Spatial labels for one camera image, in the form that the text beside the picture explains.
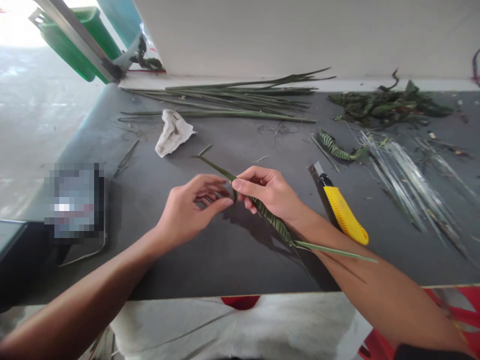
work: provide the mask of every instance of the white fabric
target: white fabric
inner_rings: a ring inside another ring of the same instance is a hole
[[[155,151],[163,158],[173,153],[180,144],[186,142],[192,134],[196,134],[194,127],[187,123],[176,111],[164,109],[161,119],[165,122],[163,131],[155,146]]]
[[[349,360],[372,330],[341,292],[263,295],[246,311],[215,297],[132,301],[111,327],[126,360]]]

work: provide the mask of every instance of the right hand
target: right hand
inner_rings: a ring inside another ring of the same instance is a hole
[[[252,166],[231,185],[238,191],[238,200],[244,201],[252,214],[256,214],[257,209],[249,196],[259,199],[272,214],[287,223],[294,223],[306,207],[277,170]]]

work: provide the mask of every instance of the hand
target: hand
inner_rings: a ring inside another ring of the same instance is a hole
[[[202,174],[184,186],[171,189],[154,230],[173,246],[192,239],[207,227],[215,215],[234,203],[222,186],[225,182],[220,176]]]
[[[238,175],[231,186],[252,214],[256,214],[257,209],[249,196],[259,199],[272,214],[287,223],[296,222],[307,208],[277,170],[252,166]]]

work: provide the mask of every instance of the yellow knife handle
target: yellow knife handle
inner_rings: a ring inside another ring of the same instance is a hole
[[[355,218],[352,210],[350,210],[349,205],[340,193],[339,188],[324,186],[323,190],[325,190],[335,218],[343,233],[357,243],[367,245],[369,243],[369,234]]]

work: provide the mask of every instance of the forearm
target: forearm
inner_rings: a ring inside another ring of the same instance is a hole
[[[155,259],[170,249],[149,231],[27,320],[2,343],[1,359],[78,359],[118,314]]]
[[[394,266],[342,234],[307,207],[303,210],[302,221],[290,226],[311,243],[378,260],[373,263],[327,255],[354,276],[317,252],[351,303],[392,343],[469,353],[452,322],[415,282]]]

